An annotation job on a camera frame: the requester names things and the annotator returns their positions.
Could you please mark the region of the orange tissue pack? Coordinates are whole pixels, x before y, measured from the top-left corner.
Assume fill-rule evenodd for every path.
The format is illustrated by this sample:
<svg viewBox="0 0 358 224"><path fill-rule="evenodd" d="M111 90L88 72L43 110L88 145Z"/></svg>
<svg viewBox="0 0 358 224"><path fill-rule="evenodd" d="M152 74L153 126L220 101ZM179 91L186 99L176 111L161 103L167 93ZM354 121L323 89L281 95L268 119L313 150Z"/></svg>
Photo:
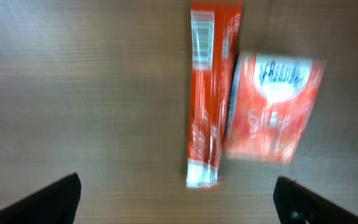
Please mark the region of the orange tissue pack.
<svg viewBox="0 0 358 224"><path fill-rule="evenodd" d="M291 164L325 67L324 60L241 53L232 79L227 156Z"/></svg>

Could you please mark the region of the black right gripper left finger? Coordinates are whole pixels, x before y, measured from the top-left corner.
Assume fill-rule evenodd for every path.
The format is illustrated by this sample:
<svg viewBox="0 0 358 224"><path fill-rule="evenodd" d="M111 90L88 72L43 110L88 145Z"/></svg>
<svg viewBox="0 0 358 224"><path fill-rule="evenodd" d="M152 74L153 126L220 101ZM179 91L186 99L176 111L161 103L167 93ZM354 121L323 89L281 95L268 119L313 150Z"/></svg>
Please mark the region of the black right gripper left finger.
<svg viewBox="0 0 358 224"><path fill-rule="evenodd" d="M80 198L74 172L0 210L0 224L72 224Z"/></svg>

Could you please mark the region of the red stick sachet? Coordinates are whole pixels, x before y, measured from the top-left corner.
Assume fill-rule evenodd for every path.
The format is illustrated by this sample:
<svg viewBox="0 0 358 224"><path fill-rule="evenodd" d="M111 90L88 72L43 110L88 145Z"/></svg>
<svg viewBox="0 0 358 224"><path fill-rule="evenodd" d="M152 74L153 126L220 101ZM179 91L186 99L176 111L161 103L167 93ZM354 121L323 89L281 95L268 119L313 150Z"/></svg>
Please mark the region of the red stick sachet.
<svg viewBox="0 0 358 224"><path fill-rule="evenodd" d="M219 184L242 1L192 1L192 73L186 186Z"/></svg>

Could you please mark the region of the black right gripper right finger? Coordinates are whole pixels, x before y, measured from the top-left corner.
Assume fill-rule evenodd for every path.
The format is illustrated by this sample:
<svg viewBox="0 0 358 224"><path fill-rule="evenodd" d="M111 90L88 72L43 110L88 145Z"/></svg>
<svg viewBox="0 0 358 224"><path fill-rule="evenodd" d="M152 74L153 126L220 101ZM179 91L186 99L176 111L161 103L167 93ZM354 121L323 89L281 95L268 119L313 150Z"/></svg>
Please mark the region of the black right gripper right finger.
<svg viewBox="0 0 358 224"><path fill-rule="evenodd" d="M273 202L283 224L358 223L357 215L284 176L276 181Z"/></svg>

